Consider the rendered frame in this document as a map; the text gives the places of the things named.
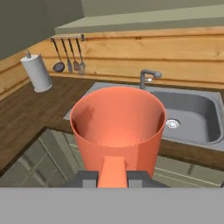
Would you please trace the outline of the pale green wall cupboard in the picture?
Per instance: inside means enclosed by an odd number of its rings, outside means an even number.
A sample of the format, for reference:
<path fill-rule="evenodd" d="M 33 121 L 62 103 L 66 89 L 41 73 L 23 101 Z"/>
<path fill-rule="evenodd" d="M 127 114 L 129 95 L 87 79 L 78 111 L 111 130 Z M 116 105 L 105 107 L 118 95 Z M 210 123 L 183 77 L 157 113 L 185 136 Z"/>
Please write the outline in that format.
<path fill-rule="evenodd" d="M 224 25 L 224 3 L 193 8 L 84 17 L 55 29 L 58 35 Z"/>

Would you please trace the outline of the grey hanging spoon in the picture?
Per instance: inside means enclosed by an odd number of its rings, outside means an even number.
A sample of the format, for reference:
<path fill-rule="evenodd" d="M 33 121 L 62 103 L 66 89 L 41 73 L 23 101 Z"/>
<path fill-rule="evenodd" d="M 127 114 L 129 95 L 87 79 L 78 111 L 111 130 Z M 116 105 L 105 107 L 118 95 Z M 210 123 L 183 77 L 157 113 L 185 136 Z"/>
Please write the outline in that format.
<path fill-rule="evenodd" d="M 75 59 L 75 56 L 74 56 L 74 49 L 73 49 L 72 41 L 71 41 L 70 38 L 68 39 L 68 43 L 69 43 L 69 45 L 70 45 L 70 50 L 71 50 L 71 53 L 72 53 L 72 55 L 73 55 L 73 70 L 74 70 L 74 71 L 79 71 L 79 70 L 80 70 L 80 68 L 79 68 L 79 63 L 78 63 L 78 62 L 76 61 L 76 59 Z"/>

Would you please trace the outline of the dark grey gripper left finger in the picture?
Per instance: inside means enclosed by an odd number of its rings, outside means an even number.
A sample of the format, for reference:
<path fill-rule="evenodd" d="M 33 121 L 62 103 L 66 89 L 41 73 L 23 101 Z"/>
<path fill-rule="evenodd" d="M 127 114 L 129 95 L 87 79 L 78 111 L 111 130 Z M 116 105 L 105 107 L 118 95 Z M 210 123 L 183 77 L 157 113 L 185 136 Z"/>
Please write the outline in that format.
<path fill-rule="evenodd" d="M 98 171 L 78 171 L 75 176 L 62 185 L 68 188 L 96 188 Z"/>

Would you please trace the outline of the dark hanging ladle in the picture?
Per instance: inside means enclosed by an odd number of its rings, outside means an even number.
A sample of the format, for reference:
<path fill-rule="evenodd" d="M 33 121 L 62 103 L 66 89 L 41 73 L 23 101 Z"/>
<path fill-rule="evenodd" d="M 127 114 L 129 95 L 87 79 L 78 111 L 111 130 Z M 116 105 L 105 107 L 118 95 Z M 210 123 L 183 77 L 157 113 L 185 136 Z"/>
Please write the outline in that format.
<path fill-rule="evenodd" d="M 56 41 L 54 40 L 54 38 L 51 38 L 51 41 L 53 42 L 54 44 L 54 47 L 56 49 L 56 52 L 57 54 L 59 54 L 59 49 L 57 47 L 57 44 L 56 44 Z M 53 70 L 56 72 L 56 73 L 62 73 L 65 69 L 65 64 L 62 62 L 62 60 L 60 59 L 59 62 L 57 62 L 54 66 L 53 66 Z"/>

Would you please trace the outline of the white paper towel roll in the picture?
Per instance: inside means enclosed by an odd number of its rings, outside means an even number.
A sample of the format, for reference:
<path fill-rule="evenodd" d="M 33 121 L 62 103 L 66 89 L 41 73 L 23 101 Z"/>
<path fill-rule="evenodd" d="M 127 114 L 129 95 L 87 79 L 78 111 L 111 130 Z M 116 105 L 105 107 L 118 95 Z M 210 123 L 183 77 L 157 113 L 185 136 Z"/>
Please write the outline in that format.
<path fill-rule="evenodd" d="M 53 86 L 46 65 L 40 54 L 26 52 L 25 56 L 20 61 L 36 93 L 45 92 Z"/>

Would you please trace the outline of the grey tap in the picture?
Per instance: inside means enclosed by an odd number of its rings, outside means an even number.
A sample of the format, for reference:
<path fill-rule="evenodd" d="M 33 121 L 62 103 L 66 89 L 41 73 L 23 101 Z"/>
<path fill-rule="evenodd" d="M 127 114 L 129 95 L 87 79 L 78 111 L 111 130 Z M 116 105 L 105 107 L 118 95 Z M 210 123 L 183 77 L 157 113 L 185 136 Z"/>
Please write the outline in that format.
<path fill-rule="evenodd" d="M 140 88 L 145 90 L 145 83 L 151 83 L 153 79 L 159 79 L 162 74 L 159 71 L 143 69 L 140 73 Z"/>

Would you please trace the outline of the wooden utensil rail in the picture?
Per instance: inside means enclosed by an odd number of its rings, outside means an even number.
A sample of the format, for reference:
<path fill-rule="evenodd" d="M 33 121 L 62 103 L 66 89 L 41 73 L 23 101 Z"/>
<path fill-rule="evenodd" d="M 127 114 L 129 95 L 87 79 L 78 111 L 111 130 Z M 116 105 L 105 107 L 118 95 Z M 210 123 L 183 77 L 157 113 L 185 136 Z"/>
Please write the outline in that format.
<path fill-rule="evenodd" d="M 80 39 L 84 42 L 85 36 L 84 34 L 58 34 L 51 36 L 49 39 Z"/>

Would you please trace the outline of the grey sink basin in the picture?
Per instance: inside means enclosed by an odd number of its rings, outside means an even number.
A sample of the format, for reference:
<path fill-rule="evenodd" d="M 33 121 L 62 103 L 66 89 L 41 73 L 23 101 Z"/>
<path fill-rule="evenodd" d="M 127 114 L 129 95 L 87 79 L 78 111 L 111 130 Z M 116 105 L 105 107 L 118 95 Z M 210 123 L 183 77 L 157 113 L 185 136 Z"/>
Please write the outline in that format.
<path fill-rule="evenodd" d="M 96 82 L 83 96 L 111 87 L 141 89 L 136 85 Z M 224 109 L 219 94 L 166 87 L 147 87 L 145 91 L 164 105 L 163 139 L 224 151 Z M 69 122 L 71 112 L 72 109 L 64 116 Z"/>

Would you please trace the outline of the orange pot with handle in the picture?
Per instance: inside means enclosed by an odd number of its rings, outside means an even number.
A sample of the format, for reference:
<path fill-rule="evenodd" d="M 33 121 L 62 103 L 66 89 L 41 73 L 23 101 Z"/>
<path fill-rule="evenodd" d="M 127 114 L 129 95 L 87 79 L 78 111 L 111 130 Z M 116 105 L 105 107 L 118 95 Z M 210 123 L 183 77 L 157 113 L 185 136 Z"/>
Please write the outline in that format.
<path fill-rule="evenodd" d="M 133 87 L 96 90 L 70 114 L 84 167 L 99 172 L 99 188 L 126 188 L 128 171 L 154 174 L 165 121 L 163 103 Z"/>

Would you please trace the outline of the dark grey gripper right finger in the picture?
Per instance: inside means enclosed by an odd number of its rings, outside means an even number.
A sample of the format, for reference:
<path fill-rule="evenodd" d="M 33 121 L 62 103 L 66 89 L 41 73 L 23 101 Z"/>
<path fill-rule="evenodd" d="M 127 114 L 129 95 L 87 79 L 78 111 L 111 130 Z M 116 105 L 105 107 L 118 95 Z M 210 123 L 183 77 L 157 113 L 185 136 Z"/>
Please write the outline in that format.
<path fill-rule="evenodd" d="M 153 180 L 147 171 L 126 171 L 128 188 L 157 188 L 166 187 L 156 180 Z"/>

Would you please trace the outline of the grey hanging spatula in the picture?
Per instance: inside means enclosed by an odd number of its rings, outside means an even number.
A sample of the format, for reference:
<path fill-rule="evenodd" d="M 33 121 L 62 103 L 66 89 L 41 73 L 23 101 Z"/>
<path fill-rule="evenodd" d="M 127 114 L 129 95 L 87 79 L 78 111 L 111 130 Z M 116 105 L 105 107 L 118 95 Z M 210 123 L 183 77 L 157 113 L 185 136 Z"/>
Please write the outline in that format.
<path fill-rule="evenodd" d="M 61 38 L 61 42 L 62 42 L 64 51 L 65 51 L 65 53 L 66 53 L 66 62 L 67 62 L 68 71 L 69 71 L 69 73 L 71 74 L 71 73 L 73 72 L 73 68 L 72 68 L 71 61 L 70 61 L 70 59 L 69 59 L 69 57 L 68 57 L 67 48 L 66 48 L 65 41 L 64 41 L 63 38 Z"/>

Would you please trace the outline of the grey hanging whisk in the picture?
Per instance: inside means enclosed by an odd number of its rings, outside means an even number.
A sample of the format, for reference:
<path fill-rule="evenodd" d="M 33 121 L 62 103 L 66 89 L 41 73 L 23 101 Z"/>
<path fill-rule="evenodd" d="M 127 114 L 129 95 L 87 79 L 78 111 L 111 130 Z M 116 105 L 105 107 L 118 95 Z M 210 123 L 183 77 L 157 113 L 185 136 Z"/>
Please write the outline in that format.
<path fill-rule="evenodd" d="M 84 75 L 86 66 L 85 66 L 85 63 L 83 62 L 83 58 L 82 58 L 82 54 L 81 54 L 81 45 L 80 45 L 78 38 L 76 38 L 76 44 L 77 44 L 79 54 L 80 54 L 80 75 Z"/>

